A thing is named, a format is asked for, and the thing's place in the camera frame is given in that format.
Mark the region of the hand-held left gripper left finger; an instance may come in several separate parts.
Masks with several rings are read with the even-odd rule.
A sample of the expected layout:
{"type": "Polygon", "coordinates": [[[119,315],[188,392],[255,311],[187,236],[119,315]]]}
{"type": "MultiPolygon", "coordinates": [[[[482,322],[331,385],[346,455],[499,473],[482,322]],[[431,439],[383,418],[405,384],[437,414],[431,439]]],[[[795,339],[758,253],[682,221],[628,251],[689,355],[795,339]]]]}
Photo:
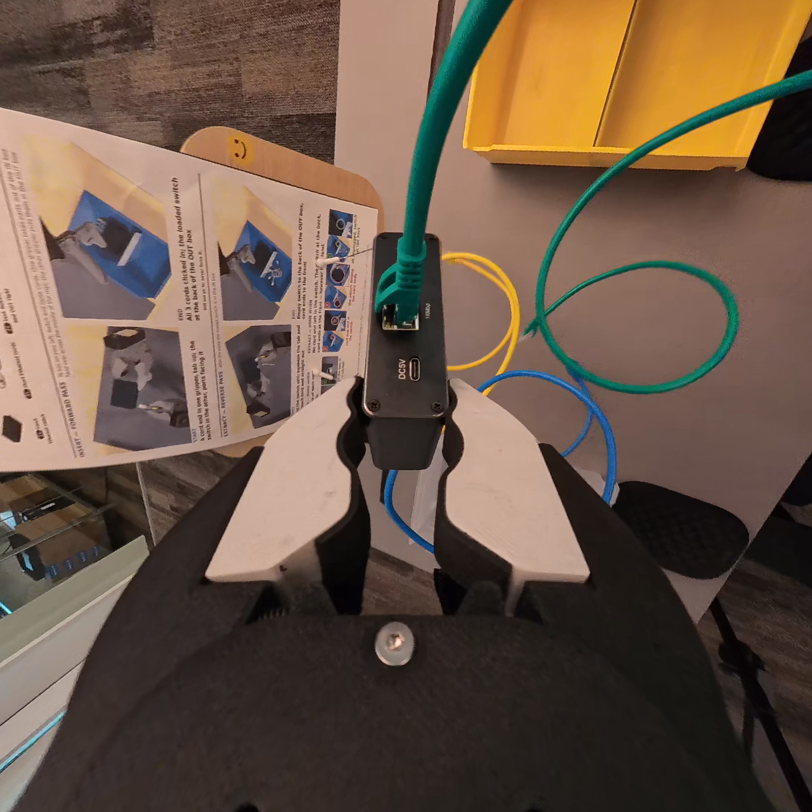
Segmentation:
{"type": "Polygon", "coordinates": [[[360,377],[334,384],[262,448],[206,570],[215,583],[265,582],[281,598],[320,585],[339,614],[360,614],[371,522],[360,377]]]}

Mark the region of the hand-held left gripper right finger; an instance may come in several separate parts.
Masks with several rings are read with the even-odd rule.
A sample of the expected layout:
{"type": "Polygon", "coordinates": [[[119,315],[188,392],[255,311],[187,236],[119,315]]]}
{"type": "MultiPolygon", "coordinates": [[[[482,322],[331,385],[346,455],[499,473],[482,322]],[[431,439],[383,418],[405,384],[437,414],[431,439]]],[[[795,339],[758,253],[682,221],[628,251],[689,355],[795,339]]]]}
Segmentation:
{"type": "Polygon", "coordinates": [[[590,483],[552,452],[557,483],[533,434],[468,383],[452,379],[450,398],[433,532],[442,574],[463,590],[494,584],[509,614],[528,583],[586,583],[568,509],[591,496],[590,483]]]}

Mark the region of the black ethernet splitter box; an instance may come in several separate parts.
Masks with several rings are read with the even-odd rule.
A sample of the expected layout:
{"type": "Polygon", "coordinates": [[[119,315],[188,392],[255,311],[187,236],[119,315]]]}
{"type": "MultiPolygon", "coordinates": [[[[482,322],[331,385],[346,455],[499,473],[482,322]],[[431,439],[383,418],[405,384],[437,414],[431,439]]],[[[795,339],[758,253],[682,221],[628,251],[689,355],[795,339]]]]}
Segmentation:
{"type": "Polygon", "coordinates": [[[363,375],[366,438],[380,470],[427,469],[449,409],[441,243],[425,237],[425,263],[417,321],[396,324],[391,306],[370,303],[370,329],[363,375]]]}

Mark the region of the yellow plastic bin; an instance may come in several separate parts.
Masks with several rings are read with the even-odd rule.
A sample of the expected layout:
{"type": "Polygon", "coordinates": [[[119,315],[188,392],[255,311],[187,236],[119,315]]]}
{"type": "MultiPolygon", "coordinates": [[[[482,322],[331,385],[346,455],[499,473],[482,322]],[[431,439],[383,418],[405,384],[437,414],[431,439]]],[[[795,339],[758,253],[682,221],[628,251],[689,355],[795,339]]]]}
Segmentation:
{"type": "Polygon", "coordinates": [[[810,1],[513,2],[472,77],[463,147],[493,164],[610,167],[784,78],[810,1]]]}

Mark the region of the white cabinet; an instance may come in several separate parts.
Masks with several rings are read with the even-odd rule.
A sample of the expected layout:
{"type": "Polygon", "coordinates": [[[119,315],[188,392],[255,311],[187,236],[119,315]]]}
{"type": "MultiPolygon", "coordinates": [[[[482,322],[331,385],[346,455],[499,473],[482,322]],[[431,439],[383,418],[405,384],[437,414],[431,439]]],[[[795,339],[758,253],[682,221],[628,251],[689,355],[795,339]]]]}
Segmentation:
{"type": "Polygon", "coordinates": [[[90,649],[148,553],[140,536],[2,620],[2,807],[35,772],[90,649]]]}

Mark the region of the printed instruction sheet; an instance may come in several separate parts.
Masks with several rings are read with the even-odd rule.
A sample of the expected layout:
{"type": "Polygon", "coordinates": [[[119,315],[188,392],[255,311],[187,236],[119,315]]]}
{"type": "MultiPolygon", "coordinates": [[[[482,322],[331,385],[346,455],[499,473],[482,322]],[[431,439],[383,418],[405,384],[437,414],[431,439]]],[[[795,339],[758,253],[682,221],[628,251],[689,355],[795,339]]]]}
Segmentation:
{"type": "Polygon", "coordinates": [[[2,472],[218,449],[199,169],[2,109],[2,472]]]}

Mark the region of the black tripod stand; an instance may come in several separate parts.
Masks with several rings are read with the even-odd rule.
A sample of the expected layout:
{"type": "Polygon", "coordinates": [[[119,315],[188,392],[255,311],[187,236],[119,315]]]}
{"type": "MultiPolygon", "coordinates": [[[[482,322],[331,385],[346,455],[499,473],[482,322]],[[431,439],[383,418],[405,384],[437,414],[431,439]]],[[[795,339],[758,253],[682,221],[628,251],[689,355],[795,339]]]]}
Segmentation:
{"type": "Polygon", "coordinates": [[[755,729],[758,725],[766,736],[798,810],[811,811],[809,786],[780,728],[771,699],[760,681],[760,675],[766,672],[763,660],[736,635],[719,597],[712,600],[709,612],[720,634],[717,649],[719,664],[725,672],[736,676],[743,690],[741,736],[748,760],[754,761],[755,729]]]}

